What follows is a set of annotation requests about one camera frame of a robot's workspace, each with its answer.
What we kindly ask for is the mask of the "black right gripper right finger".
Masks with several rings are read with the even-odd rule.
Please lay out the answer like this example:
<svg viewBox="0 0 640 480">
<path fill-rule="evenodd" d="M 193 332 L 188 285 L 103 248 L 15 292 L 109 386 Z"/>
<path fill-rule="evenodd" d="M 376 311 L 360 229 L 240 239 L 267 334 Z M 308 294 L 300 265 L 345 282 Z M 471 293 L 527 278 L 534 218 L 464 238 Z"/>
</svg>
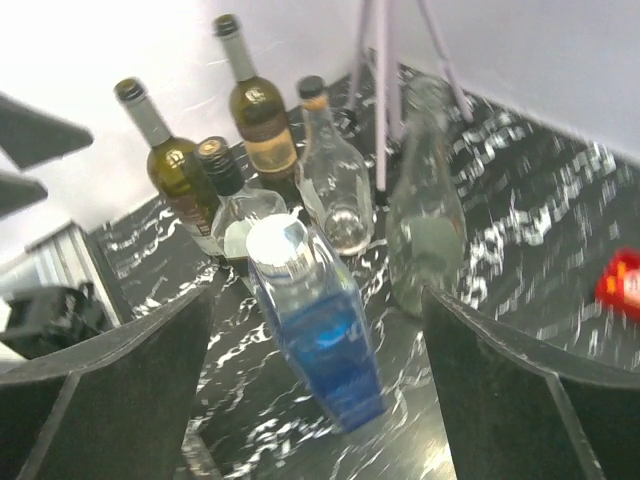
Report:
<svg viewBox="0 0 640 480">
<path fill-rule="evenodd" d="M 460 479 L 636 479 L 639 376 L 430 286 L 423 331 Z"/>
</svg>

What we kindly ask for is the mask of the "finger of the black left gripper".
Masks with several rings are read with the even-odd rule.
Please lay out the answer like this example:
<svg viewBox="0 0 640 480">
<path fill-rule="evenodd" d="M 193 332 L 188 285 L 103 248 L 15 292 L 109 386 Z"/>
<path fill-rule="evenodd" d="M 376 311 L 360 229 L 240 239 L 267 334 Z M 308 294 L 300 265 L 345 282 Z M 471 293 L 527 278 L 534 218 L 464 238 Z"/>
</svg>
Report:
<svg viewBox="0 0 640 480">
<path fill-rule="evenodd" d="M 92 143 L 87 128 L 1 94 L 1 148 L 18 168 L 34 167 Z"/>
<path fill-rule="evenodd" d="M 2 171 L 0 174 L 0 217 L 10 216 L 48 197 L 39 181 Z"/>
</svg>

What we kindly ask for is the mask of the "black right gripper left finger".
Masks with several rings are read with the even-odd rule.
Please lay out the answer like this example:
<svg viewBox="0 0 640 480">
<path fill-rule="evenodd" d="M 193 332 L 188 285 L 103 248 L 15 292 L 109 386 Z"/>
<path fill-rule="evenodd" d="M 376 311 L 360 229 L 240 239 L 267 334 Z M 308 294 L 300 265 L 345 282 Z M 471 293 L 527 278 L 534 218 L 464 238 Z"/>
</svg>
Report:
<svg viewBox="0 0 640 480">
<path fill-rule="evenodd" d="M 214 309 L 201 287 L 2 374 L 2 478 L 173 478 Z"/>
</svg>

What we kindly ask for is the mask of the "clear tall glass bottle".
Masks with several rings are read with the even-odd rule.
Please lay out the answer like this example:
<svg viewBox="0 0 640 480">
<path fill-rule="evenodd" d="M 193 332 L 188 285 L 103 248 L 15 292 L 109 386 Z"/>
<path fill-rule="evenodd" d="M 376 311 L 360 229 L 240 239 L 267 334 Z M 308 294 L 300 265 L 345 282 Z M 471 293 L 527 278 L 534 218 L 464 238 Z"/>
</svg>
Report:
<svg viewBox="0 0 640 480">
<path fill-rule="evenodd" d="M 438 78 L 416 76 L 406 86 L 405 100 L 402 171 L 386 217 L 388 270 L 396 302 L 419 316 L 425 285 L 455 291 L 467 232 L 449 167 L 450 87 Z"/>
</svg>

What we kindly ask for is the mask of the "clear square liquor bottle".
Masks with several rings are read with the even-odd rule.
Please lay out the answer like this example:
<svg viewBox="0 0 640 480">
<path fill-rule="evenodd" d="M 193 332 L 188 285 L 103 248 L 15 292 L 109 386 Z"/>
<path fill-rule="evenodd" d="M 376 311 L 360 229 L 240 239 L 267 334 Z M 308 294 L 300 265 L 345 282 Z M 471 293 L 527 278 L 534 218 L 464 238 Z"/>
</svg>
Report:
<svg viewBox="0 0 640 480">
<path fill-rule="evenodd" d="M 284 199 L 275 191 L 247 185 L 227 141 L 212 136 L 200 142 L 195 155 L 213 183 L 220 207 L 212 222 L 212 234 L 226 263 L 248 277 L 246 238 L 252 226 L 272 214 L 287 213 Z"/>
</svg>

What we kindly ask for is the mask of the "blue rectangular bottle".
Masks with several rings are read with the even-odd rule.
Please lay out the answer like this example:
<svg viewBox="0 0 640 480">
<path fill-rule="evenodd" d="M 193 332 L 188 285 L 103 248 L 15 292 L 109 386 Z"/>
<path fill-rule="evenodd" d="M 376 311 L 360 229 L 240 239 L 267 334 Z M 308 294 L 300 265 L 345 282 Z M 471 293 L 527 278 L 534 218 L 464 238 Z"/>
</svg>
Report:
<svg viewBox="0 0 640 480">
<path fill-rule="evenodd" d="M 257 221 L 246 238 L 252 292 L 279 350 L 343 432 L 385 401 L 356 281 L 316 227 L 290 214 Z"/>
</svg>

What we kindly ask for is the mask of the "dark green wine bottle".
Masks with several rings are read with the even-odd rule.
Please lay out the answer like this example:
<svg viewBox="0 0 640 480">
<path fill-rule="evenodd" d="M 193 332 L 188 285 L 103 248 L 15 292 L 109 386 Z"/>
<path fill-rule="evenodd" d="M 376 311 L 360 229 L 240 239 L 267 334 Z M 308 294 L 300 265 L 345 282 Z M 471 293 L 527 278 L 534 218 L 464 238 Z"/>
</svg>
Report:
<svg viewBox="0 0 640 480">
<path fill-rule="evenodd" d="M 215 18 L 213 30 L 236 82 L 229 108 L 250 162 L 265 188 L 279 193 L 289 208 L 300 205 L 295 182 L 298 152 L 281 93 L 258 74 L 236 15 Z"/>
</svg>

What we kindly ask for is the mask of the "clear corked glass bottle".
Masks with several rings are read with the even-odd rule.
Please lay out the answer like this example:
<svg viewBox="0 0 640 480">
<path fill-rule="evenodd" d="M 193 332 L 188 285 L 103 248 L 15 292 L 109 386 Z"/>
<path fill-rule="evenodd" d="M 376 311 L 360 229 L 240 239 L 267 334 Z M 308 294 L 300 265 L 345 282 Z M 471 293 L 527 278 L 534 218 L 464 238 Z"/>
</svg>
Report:
<svg viewBox="0 0 640 480">
<path fill-rule="evenodd" d="M 362 154 L 334 125 L 322 77 L 297 83 L 306 144 L 298 161 L 296 184 L 311 220 L 341 256 L 362 252 L 374 234 L 368 169 Z"/>
</svg>

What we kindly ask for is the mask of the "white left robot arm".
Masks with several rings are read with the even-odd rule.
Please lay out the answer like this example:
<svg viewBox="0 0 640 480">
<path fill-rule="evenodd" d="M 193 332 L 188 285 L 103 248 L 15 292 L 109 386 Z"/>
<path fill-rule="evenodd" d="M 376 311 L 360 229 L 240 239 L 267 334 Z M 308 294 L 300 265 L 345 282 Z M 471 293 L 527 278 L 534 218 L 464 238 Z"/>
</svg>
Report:
<svg viewBox="0 0 640 480">
<path fill-rule="evenodd" d="M 25 172 L 93 144 L 85 127 L 1 95 L 1 152 L 18 169 L 1 172 L 1 217 L 48 198 L 44 184 Z M 109 316 L 96 292 L 86 236 L 75 225 L 31 247 L 40 283 L 12 283 L 1 295 L 1 344 L 25 359 L 71 347 L 108 330 Z"/>
</svg>

